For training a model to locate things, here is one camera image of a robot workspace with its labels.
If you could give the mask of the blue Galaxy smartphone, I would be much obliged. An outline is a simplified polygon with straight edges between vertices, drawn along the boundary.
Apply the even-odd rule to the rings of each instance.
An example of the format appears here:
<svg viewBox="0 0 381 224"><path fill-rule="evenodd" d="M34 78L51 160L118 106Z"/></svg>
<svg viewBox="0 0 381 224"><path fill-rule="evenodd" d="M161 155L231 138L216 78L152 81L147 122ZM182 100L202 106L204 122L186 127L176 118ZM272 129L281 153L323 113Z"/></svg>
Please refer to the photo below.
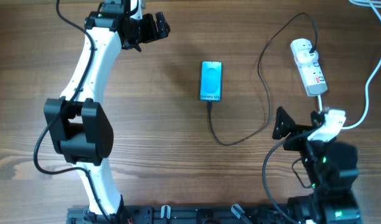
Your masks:
<svg viewBox="0 0 381 224"><path fill-rule="evenodd" d="M220 101L222 94L222 62L203 61L200 74L199 99Z"/></svg>

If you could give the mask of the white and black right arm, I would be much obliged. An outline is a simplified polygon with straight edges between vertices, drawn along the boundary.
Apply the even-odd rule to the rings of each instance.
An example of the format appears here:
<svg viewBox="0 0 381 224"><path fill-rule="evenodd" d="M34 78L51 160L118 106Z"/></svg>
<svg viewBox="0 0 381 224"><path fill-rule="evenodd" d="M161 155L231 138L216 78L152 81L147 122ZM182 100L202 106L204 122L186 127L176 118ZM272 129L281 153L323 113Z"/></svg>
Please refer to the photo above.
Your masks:
<svg viewBox="0 0 381 224"><path fill-rule="evenodd" d="M283 107L276 110L272 138L282 139L286 151L299 153L312 193L288 199L278 213L289 223L361 223L352 191L359 175L357 148L337 140L346 121L343 110L311 113L311 125L296 124Z"/></svg>

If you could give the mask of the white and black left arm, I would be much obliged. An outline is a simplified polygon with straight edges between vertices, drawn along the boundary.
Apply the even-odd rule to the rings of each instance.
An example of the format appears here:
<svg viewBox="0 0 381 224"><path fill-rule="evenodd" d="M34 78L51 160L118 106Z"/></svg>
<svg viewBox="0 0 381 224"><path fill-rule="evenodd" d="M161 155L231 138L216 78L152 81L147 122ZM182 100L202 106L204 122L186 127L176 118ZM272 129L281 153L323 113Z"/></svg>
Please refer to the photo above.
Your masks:
<svg viewBox="0 0 381 224"><path fill-rule="evenodd" d="M80 175L89 204L70 209L69 223L134 223L116 188L109 156L114 132L102 104L113 64L122 50L139 50L166 38L164 14L143 14L142 1L103 1L79 30L85 41L73 76L60 96L44 105L49 135L57 154Z"/></svg>

